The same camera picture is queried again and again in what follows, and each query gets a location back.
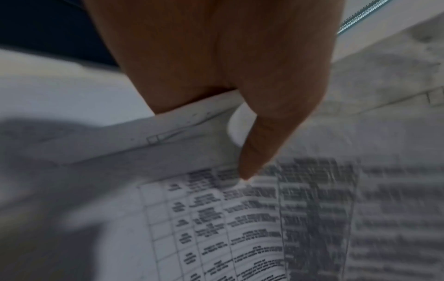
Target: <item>hand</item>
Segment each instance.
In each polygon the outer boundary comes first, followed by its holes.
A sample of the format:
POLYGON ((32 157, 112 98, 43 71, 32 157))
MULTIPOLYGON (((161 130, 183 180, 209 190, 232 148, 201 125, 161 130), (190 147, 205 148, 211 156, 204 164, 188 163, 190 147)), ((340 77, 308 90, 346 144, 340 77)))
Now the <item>hand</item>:
POLYGON ((315 109, 343 0, 86 0, 101 36, 155 113, 238 88, 258 115, 250 178, 315 109))

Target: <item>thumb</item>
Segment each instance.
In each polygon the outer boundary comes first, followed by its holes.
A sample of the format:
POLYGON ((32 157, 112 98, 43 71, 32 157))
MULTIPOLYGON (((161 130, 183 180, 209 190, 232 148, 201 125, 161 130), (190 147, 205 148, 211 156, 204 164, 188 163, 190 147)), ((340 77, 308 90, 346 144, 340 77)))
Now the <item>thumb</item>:
POLYGON ((240 177, 245 180, 251 178, 263 165, 269 162, 314 108, 315 105, 305 107, 297 115, 282 119, 258 116, 240 153, 240 177))

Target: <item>zipper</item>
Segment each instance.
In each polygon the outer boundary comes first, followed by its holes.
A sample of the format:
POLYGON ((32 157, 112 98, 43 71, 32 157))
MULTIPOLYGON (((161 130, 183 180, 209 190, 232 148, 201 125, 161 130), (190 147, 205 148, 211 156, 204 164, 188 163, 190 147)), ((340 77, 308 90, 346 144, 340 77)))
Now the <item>zipper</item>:
POLYGON ((383 5, 389 3, 390 1, 391 0, 373 0, 372 2, 370 2, 369 4, 364 6, 361 10, 357 11, 356 13, 354 13, 353 15, 348 17, 346 20, 344 20, 341 23, 337 34, 341 35, 345 31, 350 29, 352 26, 361 22, 363 19, 365 19, 370 14, 377 11, 379 8, 381 8, 383 5))

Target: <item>dark fabric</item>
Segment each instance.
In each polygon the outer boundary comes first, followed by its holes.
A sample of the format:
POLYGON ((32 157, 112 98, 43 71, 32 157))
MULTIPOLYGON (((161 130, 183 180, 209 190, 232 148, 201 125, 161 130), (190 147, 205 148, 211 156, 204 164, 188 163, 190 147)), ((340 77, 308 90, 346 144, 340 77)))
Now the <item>dark fabric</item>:
POLYGON ((4 47, 117 66, 81 1, 7 0, 1 6, 4 47))

